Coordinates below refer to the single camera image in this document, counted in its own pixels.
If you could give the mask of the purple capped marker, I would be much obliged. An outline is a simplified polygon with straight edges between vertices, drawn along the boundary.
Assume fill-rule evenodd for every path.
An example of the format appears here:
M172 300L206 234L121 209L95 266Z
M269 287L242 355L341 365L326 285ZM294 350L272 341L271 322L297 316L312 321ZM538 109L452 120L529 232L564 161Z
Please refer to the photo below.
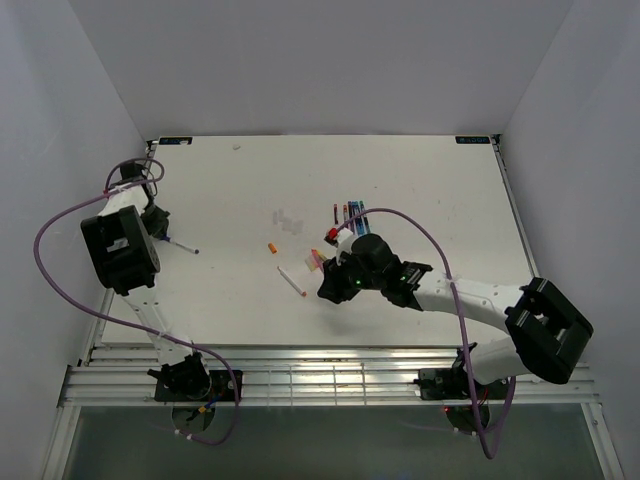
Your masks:
M167 242L167 243L169 243L169 244L171 244L171 245L173 245L173 246L176 246L176 247L178 247L178 248L180 248L180 249L182 249L182 250L184 250L186 252L189 252L191 254L198 255L200 253L200 250L198 248L194 248L194 247L190 247L190 246L184 245L184 244L182 244L182 243L180 243L180 242L178 242L178 241L176 241L176 240L174 240L174 239L172 239L172 238L170 238L168 236L163 237L162 240Z

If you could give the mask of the orange capped pen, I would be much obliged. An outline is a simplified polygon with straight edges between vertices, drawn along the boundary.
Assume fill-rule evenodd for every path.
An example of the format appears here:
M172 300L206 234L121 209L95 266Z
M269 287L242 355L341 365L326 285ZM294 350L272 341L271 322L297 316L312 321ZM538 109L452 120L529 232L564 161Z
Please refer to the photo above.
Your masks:
M282 267L277 266L276 269L280 276L296 291L298 295L300 295L301 297L307 296L307 292L302 287L300 287Z

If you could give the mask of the dark blue pen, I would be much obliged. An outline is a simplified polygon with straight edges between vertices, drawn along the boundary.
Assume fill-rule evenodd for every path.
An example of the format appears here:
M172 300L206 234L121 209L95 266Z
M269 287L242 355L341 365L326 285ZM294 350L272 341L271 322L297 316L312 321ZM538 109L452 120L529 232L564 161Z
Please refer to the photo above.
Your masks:
M349 221L350 221L350 229L353 233L356 233L356 226L353 220L353 208L352 208L352 202L348 201L347 203L347 209L348 209L348 214L349 214Z

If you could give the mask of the green pen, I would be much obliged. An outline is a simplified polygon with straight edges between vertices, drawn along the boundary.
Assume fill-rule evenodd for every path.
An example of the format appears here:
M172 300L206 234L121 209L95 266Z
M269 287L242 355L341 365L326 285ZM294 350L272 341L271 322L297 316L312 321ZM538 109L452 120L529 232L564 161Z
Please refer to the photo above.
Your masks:
M366 214L366 206L362 200L359 201L359 206L362 213L360 218L364 226L364 231L366 232L366 234L370 234L371 233L370 223L369 223L368 216Z

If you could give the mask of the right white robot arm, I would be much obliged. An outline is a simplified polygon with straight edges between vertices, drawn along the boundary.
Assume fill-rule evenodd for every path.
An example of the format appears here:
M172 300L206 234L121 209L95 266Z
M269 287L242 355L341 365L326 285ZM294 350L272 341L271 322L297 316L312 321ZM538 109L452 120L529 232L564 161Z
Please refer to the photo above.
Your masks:
M526 374L563 385L593 336L591 323L547 279L524 286L451 280L427 264L400 260L377 234L332 229L325 240L336 253L323 264L320 298L341 304L378 291L396 307L463 316L504 333L471 346L452 366L453 388L464 397Z

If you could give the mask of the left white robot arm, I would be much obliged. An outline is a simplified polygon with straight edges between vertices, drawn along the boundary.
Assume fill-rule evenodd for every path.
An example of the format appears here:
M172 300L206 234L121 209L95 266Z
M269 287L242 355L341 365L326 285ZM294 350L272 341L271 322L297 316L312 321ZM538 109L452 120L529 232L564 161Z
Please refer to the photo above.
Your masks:
M106 182L106 205L80 224L92 264L100 283L125 301L151 340L159 368L148 374L173 394L201 399L212 376L157 297L161 262L154 242L166 237L169 213L154 201L148 161L132 159L115 169L121 179Z

